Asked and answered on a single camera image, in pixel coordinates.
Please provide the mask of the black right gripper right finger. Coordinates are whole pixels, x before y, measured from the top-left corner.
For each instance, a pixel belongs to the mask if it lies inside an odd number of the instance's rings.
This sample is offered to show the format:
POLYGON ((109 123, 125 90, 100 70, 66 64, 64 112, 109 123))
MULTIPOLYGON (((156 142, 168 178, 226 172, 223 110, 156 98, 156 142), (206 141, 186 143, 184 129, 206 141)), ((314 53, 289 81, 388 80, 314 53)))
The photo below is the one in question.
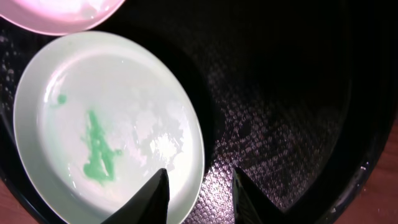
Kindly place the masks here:
POLYGON ((233 170, 235 224, 285 223, 285 215, 239 167, 233 170))

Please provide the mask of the turquoise plate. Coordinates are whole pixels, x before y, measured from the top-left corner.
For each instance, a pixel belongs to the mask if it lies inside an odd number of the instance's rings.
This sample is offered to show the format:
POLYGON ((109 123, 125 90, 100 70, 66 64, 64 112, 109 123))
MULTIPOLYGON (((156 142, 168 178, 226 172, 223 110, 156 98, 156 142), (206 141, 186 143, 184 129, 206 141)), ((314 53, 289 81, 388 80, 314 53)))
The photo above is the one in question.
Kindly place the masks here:
POLYGON ((170 183, 168 223, 197 201, 205 153, 185 90, 151 52, 88 31, 57 38, 26 66, 14 136, 42 200, 66 223, 101 223, 159 170, 170 183))

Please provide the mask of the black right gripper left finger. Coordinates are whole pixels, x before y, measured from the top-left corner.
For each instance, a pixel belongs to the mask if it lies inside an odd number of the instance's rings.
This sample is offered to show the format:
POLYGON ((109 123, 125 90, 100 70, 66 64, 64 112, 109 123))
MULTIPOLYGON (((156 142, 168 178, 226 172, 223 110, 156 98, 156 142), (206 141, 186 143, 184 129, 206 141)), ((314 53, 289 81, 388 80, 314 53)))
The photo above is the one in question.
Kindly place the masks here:
POLYGON ((169 177, 161 168, 101 224, 166 224, 169 200, 169 177))

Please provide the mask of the white plate with green smear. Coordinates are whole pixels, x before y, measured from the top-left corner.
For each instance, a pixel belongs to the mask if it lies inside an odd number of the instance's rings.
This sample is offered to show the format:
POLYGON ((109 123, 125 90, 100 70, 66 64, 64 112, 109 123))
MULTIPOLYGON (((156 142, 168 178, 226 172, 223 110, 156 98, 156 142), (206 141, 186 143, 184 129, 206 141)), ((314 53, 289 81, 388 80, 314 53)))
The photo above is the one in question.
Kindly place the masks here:
POLYGON ((92 29, 124 0, 1 0, 1 17, 25 30, 60 36, 92 29))

